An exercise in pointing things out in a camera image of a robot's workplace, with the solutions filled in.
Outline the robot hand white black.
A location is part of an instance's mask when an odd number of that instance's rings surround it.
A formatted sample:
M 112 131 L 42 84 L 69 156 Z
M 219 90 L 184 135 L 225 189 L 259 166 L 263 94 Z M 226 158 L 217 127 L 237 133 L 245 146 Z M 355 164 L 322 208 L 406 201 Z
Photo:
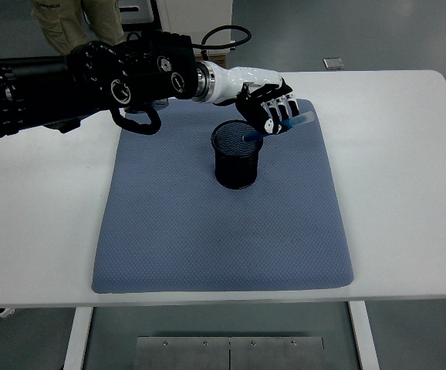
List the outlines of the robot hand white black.
M 284 121 L 299 115 L 290 86 L 276 71 L 250 67 L 215 70 L 213 93 L 207 101 L 235 105 L 242 117 L 261 134 L 277 135 L 288 130 Z

